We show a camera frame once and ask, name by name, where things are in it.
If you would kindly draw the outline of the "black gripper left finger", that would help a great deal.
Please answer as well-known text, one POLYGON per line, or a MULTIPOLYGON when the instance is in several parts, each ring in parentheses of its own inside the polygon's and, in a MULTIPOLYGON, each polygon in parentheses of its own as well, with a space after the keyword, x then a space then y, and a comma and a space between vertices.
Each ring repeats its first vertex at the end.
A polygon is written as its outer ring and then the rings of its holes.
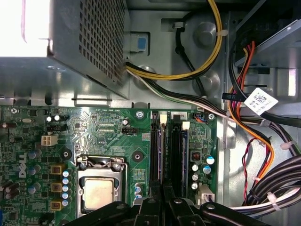
POLYGON ((69 226, 159 226, 161 221, 161 184, 149 182, 149 196, 136 199, 132 207, 112 202, 68 223, 69 226))

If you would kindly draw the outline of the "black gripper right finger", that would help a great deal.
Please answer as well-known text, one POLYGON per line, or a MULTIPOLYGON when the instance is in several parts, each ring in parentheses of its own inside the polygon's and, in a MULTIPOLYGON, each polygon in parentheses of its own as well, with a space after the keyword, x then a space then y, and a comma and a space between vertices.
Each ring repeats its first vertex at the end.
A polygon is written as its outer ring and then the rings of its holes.
POLYGON ((267 224, 215 202, 199 208, 176 197, 171 183, 164 183, 164 198, 177 226, 266 226, 267 224))

